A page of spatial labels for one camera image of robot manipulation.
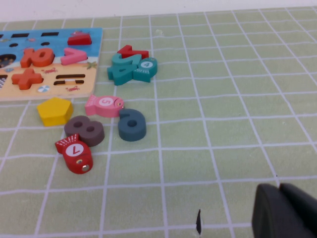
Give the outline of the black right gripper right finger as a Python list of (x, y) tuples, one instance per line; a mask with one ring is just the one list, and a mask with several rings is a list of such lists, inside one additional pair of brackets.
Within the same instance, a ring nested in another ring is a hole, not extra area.
[(289, 200), (304, 225), (317, 234), (317, 199), (290, 183), (282, 183), (280, 191)]

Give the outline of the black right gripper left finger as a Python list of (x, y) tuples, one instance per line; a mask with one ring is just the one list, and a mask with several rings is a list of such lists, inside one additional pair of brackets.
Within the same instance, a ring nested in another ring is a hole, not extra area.
[(252, 215), (252, 230), (256, 238), (313, 238), (293, 209), (289, 200), (268, 183), (257, 186)]

